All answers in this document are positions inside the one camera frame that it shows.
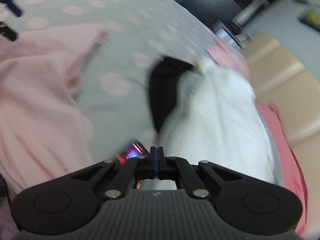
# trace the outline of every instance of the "pink sweater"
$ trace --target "pink sweater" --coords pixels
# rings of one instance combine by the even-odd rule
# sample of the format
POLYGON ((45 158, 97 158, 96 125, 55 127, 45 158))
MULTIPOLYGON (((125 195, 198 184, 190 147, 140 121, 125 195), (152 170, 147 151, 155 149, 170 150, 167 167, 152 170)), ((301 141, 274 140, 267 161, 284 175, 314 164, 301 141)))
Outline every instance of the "pink sweater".
POLYGON ((92 126, 72 94, 105 37, 98 24, 0 37, 0 173, 16 192, 92 165, 92 126))

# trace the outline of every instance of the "black fabric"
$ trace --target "black fabric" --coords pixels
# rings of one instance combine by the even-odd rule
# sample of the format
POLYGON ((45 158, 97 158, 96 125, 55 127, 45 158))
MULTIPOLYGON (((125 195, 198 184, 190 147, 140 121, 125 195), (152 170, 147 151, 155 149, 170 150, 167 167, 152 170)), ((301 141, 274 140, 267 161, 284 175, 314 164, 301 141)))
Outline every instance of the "black fabric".
POLYGON ((0 174, 0 197, 6 197, 6 196, 7 196, 7 184, 4 178, 0 174))
POLYGON ((177 82, 179 77, 193 65, 181 60, 165 57, 151 72, 149 80, 149 104, 153 124, 160 131, 164 120, 177 104, 177 82))

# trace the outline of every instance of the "phone screen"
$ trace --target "phone screen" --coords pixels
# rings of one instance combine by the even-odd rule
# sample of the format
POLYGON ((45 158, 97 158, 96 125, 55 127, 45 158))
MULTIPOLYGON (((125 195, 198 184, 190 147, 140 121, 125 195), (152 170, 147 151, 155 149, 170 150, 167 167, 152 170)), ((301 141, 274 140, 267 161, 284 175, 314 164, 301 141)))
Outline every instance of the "phone screen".
POLYGON ((129 145, 124 149, 122 154, 117 154, 116 157, 119 163, 124 164, 127 159, 138 157, 138 156, 148 156, 148 151, 139 142, 130 142, 129 145))

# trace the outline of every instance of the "gray polka dot bedsheet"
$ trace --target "gray polka dot bedsheet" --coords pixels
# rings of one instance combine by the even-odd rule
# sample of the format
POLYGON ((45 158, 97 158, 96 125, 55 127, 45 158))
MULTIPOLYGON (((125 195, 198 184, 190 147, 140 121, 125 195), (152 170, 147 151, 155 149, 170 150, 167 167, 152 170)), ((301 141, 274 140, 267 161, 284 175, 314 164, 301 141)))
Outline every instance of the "gray polka dot bedsheet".
POLYGON ((156 133, 148 107, 152 66, 169 55, 195 62, 215 35, 173 0, 16 0, 24 16, 4 7, 0 20, 18 32, 78 23, 104 24, 109 37, 83 72, 76 97, 92 123, 94 161, 114 158, 133 138, 149 149, 156 133))

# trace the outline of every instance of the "pink fabric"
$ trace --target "pink fabric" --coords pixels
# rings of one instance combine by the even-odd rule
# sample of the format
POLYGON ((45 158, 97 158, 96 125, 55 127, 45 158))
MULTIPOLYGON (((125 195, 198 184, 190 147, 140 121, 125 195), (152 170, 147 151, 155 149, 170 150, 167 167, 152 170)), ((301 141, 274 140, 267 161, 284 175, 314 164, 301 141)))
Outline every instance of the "pink fabric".
POLYGON ((0 173, 20 192, 92 165, 92 130, 72 94, 102 25, 80 24, 0 38, 0 173))
POLYGON ((231 67, 250 82, 250 70, 242 54, 225 40, 216 39, 216 43, 207 50, 208 54, 223 67, 231 67))
POLYGON ((6 197, 0 198, 0 239, 10 240, 19 233, 10 212, 6 197))
POLYGON ((284 173, 284 186, 295 193, 302 203, 302 217, 295 232, 303 237, 307 226, 308 191, 299 163, 289 148, 280 122, 280 114, 275 104, 264 106, 256 104, 275 140, 284 173))

